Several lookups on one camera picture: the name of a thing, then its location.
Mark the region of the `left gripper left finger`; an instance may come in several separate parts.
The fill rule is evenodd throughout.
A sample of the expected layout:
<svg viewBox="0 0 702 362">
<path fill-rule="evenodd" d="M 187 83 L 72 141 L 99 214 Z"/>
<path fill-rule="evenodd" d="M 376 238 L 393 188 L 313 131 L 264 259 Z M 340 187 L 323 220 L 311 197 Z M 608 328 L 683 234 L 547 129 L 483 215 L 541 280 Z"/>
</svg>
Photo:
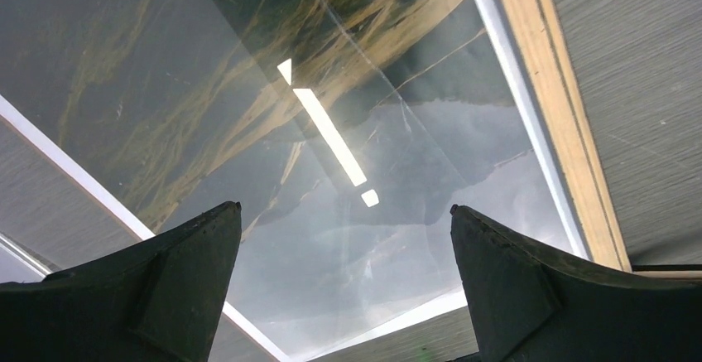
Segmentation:
<svg viewBox="0 0 702 362">
<path fill-rule="evenodd" d="M 39 282 L 1 286 L 4 361 L 205 361 L 242 236 L 226 201 Z"/>
</svg>

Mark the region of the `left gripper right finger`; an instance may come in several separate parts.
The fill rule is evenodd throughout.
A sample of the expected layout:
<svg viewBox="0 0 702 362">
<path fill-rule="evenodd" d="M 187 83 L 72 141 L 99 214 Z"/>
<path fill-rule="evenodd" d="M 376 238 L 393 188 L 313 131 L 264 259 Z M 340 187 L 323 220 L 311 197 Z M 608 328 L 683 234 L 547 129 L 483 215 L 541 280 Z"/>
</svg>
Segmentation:
<svg viewBox="0 0 702 362">
<path fill-rule="evenodd" d="M 478 351 L 473 361 L 698 361 L 701 267 L 631 272 L 576 257 L 465 206 L 454 256 Z"/>
</svg>

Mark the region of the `clear acrylic sheet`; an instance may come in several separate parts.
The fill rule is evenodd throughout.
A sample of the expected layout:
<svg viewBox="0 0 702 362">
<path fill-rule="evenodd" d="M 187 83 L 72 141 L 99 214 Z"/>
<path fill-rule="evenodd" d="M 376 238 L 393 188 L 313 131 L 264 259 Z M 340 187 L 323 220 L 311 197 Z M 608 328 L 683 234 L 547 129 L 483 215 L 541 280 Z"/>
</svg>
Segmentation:
<svg viewBox="0 0 702 362">
<path fill-rule="evenodd" d="M 563 227 L 474 0 L 213 0 L 234 34 L 231 304 L 292 360 L 464 304 L 450 207 Z"/>
</svg>

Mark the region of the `landscape photo print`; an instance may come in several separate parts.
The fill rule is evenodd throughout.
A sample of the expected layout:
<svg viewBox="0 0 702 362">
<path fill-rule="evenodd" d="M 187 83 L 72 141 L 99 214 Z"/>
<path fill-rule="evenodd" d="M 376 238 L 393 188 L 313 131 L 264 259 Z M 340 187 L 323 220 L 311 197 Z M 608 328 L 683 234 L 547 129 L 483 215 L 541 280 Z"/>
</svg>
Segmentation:
<svg viewBox="0 0 702 362">
<path fill-rule="evenodd" d="M 469 205 L 579 257 L 495 0 L 1 0 L 1 241 L 70 268 L 226 200 L 214 361 L 302 361 L 465 304 Z"/>
</svg>

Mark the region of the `wooden picture frame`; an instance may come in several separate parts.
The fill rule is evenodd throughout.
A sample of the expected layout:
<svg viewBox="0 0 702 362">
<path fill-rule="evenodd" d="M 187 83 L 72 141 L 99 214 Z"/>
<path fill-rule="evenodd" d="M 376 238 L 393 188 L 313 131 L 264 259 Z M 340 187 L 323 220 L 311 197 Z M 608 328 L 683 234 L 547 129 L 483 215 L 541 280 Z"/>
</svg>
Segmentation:
<svg viewBox="0 0 702 362">
<path fill-rule="evenodd" d="M 701 268 L 692 265 L 632 267 L 554 1 L 499 1 L 558 160 L 557 171 L 564 177 L 566 199 L 592 260 L 650 278 L 700 281 Z"/>
</svg>

